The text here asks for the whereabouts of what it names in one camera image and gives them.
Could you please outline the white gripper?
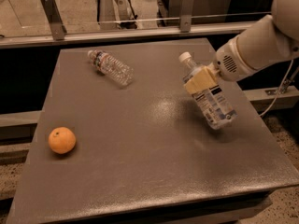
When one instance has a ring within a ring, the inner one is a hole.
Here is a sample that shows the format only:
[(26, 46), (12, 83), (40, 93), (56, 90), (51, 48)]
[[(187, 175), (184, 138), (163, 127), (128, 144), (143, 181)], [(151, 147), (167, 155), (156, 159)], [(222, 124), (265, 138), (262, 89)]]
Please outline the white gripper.
[[(239, 81), (252, 76), (256, 70), (245, 63), (237, 46), (238, 37), (230, 39), (215, 53), (214, 65), (219, 69), (219, 75), (226, 81)], [(206, 66), (195, 68), (183, 78), (184, 88), (189, 94), (196, 94), (216, 87), (217, 79), (212, 70)]]

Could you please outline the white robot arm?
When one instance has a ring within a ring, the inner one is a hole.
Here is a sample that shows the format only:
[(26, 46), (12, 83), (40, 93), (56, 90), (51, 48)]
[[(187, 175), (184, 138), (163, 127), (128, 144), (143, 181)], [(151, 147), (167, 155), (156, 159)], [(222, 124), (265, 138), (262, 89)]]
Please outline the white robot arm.
[(190, 94), (239, 81), (275, 63), (299, 57), (299, 0), (273, 0), (271, 13), (220, 47), (209, 65), (200, 65), (186, 78)]

